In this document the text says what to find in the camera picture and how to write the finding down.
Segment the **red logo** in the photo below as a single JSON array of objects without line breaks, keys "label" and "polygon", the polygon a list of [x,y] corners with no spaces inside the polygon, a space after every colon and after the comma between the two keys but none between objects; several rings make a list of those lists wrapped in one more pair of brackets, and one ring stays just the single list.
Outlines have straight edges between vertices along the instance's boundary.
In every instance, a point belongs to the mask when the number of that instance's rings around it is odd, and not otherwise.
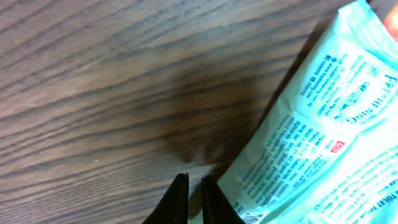
[{"label": "red logo", "polygon": [[345,145],[344,142],[337,141],[336,144],[331,149],[331,152],[338,152],[344,145]]}]

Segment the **plastic packaging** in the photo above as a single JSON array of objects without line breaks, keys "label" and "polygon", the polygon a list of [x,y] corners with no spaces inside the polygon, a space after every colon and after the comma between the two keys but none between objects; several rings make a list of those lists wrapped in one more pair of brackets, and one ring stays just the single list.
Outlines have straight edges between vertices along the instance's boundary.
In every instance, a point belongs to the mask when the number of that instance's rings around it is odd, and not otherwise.
[{"label": "plastic packaging", "polygon": [[271,223],[398,223],[397,127],[393,117],[363,133]]},{"label": "plastic packaging", "polygon": [[[294,210],[305,189],[322,186],[318,179],[336,169],[364,133],[395,119],[397,69],[397,44],[366,1],[342,7],[218,181],[239,216],[246,223],[290,223],[283,211]],[[297,221],[305,217],[298,213]]]}]

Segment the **crinkled plastic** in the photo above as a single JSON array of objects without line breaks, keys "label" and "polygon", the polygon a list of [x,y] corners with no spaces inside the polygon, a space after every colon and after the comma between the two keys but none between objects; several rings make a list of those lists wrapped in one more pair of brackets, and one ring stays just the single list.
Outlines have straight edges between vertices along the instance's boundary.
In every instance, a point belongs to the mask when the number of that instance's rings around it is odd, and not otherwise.
[{"label": "crinkled plastic", "polygon": [[[394,135],[377,142],[389,136],[381,131],[398,133],[397,125],[382,128],[397,119],[397,70],[398,46],[366,1],[342,7],[218,181],[239,216],[246,223],[360,223],[396,207],[397,142]],[[362,168],[379,155],[383,166]],[[363,172],[377,177],[367,182]],[[201,214],[191,223],[201,223]]]}]

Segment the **table surface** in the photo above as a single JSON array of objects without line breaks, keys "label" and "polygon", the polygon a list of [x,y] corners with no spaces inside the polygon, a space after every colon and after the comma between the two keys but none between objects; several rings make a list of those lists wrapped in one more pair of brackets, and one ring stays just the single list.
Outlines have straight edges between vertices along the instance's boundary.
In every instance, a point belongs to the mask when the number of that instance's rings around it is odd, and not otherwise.
[{"label": "table surface", "polygon": [[1,0],[0,223],[194,215],[348,2]]}]

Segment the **wooden table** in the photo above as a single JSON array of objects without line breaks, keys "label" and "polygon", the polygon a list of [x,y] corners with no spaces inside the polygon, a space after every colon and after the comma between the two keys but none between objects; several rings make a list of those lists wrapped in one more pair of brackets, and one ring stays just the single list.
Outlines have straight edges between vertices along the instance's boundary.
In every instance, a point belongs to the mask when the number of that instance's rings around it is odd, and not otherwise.
[{"label": "wooden table", "polygon": [[0,223],[140,223],[220,176],[348,2],[1,0]]}]

